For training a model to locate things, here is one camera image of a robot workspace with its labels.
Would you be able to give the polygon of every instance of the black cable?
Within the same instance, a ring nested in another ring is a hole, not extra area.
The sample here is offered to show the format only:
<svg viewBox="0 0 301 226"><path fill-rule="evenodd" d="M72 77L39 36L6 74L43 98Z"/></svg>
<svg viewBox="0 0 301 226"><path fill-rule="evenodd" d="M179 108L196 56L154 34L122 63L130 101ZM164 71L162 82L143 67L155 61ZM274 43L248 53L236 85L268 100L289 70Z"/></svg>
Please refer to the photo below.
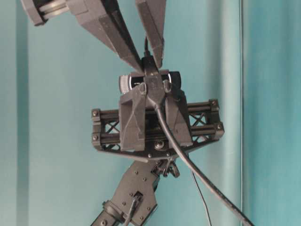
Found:
<svg viewBox="0 0 301 226"><path fill-rule="evenodd" d="M144 40L144 56L148 57L150 55L151 55L151 53L149 51L149 42L147 40L147 37L145 37L145 40Z"/></svg>
<svg viewBox="0 0 301 226"><path fill-rule="evenodd" d="M254 226L254 224L237 208L207 177L206 175L194 164L193 161L186 155L181 149L180 145L176 141L172 132L170 131L164 113L161 108L156 108L159 123L165 133L168 141L182 159L182 161L200 178L200 180L207 186L207 188L215 194L245 225Z"/></svg>
<svg viewBox="0 0 301 226"><path fill-rule="evenodd" d="M211 224L211 219L210 219L210 215L209 215L209 210L208 210L208 207L207 207L205 198L203 197L202 191L201 191L200 187L198 186L198 182L197 182L196 176L194 175L194 173L192 172L192 170L190 170L190 171L191 171L191 175L192 175L192 177L193 177L194 183L195 183L196 186L197 186L198 193L199 193L199 195L201 196L201 198L202 198L202 200L203 200L203 205L204 205L204 207L205 207L205 212L206 212L208 224L209 224L209 226L212 226L212 224Z"/></svg>
<svg viewBox="0 0 301 226"><path fill-rule="evenodd" d="M145 50L145 52L149 51L149 42L147 40L147 37L145 37L145 40L144 40L144 50Z"/></svg>
<svg viewBox="0 0 301 226"><path fill-rule="evenodd" d="M128 224L130 223L130 221L133 217L133 214L135 212L136 204L137 204L138 200L139 200L139 197L135 196L133 199L132 205L130 207L130 210L128 211L128 216L126 218L126 221L124 222L124 226L128 226Z"/></svg>

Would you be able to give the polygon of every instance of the gripper jaw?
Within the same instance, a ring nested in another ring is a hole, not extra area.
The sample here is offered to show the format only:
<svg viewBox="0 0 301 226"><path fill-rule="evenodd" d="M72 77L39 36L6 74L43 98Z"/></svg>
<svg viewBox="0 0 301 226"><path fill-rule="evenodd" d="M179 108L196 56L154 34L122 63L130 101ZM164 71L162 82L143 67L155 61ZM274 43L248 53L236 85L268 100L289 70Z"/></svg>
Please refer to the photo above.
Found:
<svg viewBox="0 0 301 226"><path fill-rule="evenodd" d="M21 0L21 2L36 26L43 25L49 18L69 10L83 28L134 69L143 72L141 59L117 0Z"/></svg>
<svg viewBox="0 0 301 226"><path fill-rule="evenodd" d="M163 31L166 0L136 0L136 6L153 50L157 68L161 68L164 55Z"/></svg>

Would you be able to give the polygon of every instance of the black plastic mount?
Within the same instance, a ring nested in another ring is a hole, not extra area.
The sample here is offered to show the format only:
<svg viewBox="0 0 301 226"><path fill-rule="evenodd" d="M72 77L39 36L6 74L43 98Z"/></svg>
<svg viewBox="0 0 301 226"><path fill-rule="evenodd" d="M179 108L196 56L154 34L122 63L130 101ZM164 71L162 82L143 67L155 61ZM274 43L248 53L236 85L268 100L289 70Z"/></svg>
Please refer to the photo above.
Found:
<svg viewBox="0 0 301 226"><path fill-rule="evenodd" d="M186 153L216 142L223 136L224 126L220 121L217 99L187 104L187 107L193 144L183 147ZM119 111L93 109L91 114L93 121L92 144L100 152L142 162L178 157L176 152L169 148L168 140L159 125L152 129L146 128L145 142L147 145L145 151L121 151ZM154 110L146 110L145 117L146 121L158 121Z"/></svg>

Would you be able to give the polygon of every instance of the screw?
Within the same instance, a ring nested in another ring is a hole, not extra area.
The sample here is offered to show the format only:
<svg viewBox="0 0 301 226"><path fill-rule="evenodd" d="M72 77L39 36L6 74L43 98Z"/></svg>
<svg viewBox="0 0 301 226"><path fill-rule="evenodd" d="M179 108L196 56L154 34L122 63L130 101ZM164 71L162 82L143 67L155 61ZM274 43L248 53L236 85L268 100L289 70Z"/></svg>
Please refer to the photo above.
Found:
<svg viewBox="0 0 301 226"><path fill-rule="evenodd" d="M101 226L106 226L107 225L107 221L106 220L102 220L100 223Z"/></svg>
<svg viewBox="0 0 301 226"><path fill-rule="evenodd" d="M155 148L156 149L162 149L164 147L164 142L162 140L156 141Z"/></svg>

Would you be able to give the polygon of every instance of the teal curtain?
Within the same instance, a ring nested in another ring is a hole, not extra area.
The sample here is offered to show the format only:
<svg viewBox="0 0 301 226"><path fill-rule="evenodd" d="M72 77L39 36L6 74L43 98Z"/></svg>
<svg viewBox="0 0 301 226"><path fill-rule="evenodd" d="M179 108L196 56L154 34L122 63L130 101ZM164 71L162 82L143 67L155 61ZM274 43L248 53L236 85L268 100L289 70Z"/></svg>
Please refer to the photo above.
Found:
<svg viewBox="0 0 301 226"><path fill-rule="evenodd" d="M119 4L142 56L135 1ZM191 157L256 225L300 222L298 9L296 0L167 1L163 68L181 72L188 102L218 98L226 130ZM132 162L96 152L90 110L116 109L118 76L132 69L70 13L34 27L19 0L0 12L0 225L90 225ZM181 176L161 178L147 225L207 225L177 164ZM200 186L213 225L238 226Z"/></svg>
<svg viewBox="0 0 301 226"><path fill-rule="evenodd" d="M299 225L301 1L244 1L244 208Z"/></svg>

